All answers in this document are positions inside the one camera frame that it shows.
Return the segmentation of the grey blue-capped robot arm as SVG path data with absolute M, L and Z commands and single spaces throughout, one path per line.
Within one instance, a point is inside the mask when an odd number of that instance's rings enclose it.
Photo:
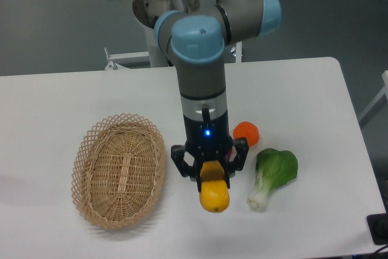
M 249 146 L 229 133 L 224 49 L 276 30 L 279 0 L 216 0 L 209 10 L 197 0 L 142 0 L 133 12 L 177 72 L 186 142 L 171 148 L 173 162 L 201 187 L 202 168 L 216 161 L 228 183 L 243 169 Z

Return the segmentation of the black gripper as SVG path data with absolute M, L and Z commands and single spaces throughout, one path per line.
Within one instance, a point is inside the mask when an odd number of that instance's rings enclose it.
M 219 160 L 224 170 L 226 186 L 230 188 L 230 178 L 236 171 L 244 168 L 249 152 L 245 137 L 232 139 L 229 133 L 228 111 L 209 122 L 195 121 L 184 116 L 186 130 L 186 146 L 171 147 L 171 158 L 182 177 L 189 177 L 196 182 L 198 192 L 201 192 L 201 170 L 204 161 Z M 236 155 L 232 161 L 227 158 L 230 150 L 235 149 Z M 186 151 L 194 157 L 190 166 L 184 159 Z

